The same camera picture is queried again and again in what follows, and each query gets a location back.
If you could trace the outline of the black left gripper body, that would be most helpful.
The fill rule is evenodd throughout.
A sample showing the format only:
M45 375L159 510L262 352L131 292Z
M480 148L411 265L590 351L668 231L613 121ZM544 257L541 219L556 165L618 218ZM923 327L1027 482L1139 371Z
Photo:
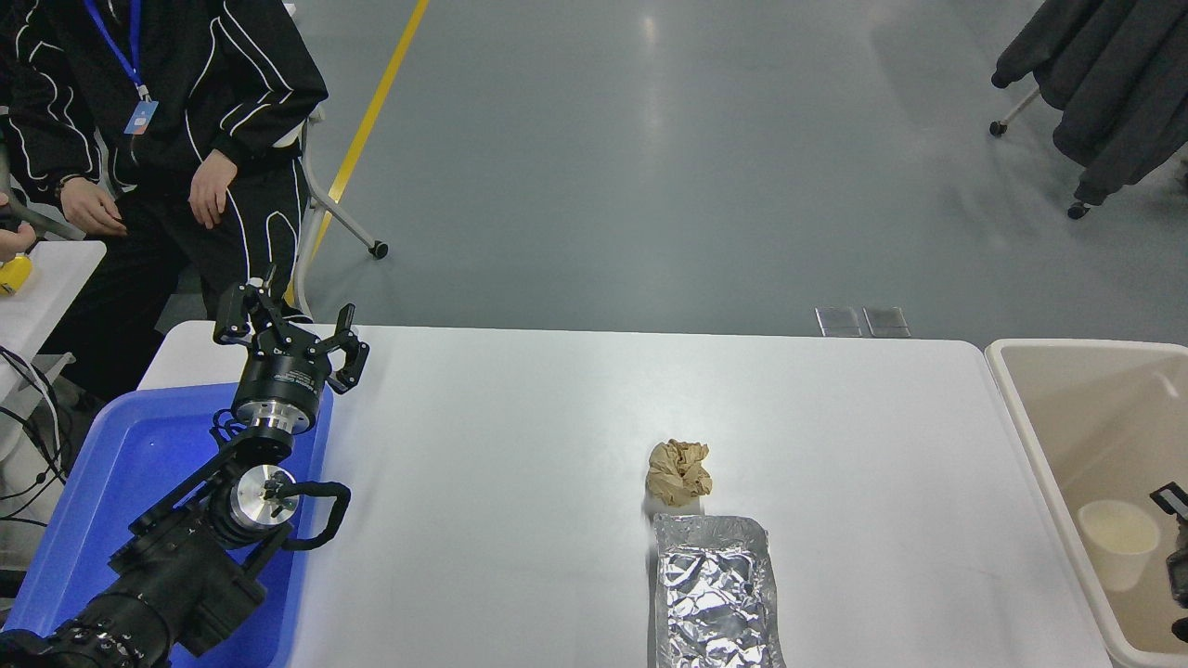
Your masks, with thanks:
M330 370L326 354L310 357L307 347L251 346L232 412L244 423L315 424Z

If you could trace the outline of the person's left hand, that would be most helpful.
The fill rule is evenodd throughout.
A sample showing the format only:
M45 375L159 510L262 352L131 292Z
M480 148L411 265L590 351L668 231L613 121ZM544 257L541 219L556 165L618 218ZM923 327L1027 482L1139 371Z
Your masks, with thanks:
M226 212L228 191L239 174L239 166L221 149L211 149L190 183L189 208L197 223L213 231Z

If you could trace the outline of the person's right hand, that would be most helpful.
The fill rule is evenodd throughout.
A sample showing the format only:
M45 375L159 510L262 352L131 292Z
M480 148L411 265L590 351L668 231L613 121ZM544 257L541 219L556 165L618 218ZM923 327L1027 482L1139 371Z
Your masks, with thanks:
M122 213L103 187L84 176L61 182L58 198L68 223L89 237L127 237Z

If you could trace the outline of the person's hand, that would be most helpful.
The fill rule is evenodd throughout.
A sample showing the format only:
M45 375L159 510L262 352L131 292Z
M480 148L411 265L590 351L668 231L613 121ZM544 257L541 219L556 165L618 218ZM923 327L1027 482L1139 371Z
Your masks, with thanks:
M33 225L26 223L13 212L11 198L1 194L1 263L13 261L38 240Z

